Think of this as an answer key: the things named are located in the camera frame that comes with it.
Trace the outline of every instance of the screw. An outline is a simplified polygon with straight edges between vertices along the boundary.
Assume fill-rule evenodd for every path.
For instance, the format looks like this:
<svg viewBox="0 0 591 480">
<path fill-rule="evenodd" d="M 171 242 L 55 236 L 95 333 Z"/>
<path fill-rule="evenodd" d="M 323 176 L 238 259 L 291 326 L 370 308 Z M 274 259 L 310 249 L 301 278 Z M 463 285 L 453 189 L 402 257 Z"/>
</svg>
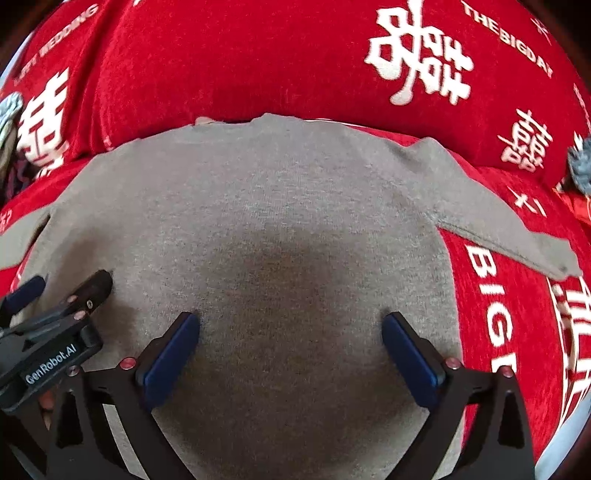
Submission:
<svg viewBox="0 0 591 480">
<path fill-rule="evenodd" d="M 119 362 L 119 367 L 121 370 L 131 370 L 132 368 L 135 368 L 137 363 L 138 361 L 134 357 L 127 356 Z"/>
<path fill-rule="evenodd" d="M 499 370 L 505 378 L 512 378 L 515 375 L 515 372 L 509 365 L 503 365 Z"/>
<path fill-rule="evenodd" d="M 458 370 L 462 367 L 462 362 L 460 362 L 457 358 L 446 358 L 445 364 L 451 368 L 452 370 Z"/>
<path fill-rule="evenodd" d="M 75 377 L 76 375 L 78 375 L 78 373 L 80 373 L 80 367 L 78 365 L 72 365 L 71 367 L 68 367 L 66 373 L 68 377 Z"/>
</svg>

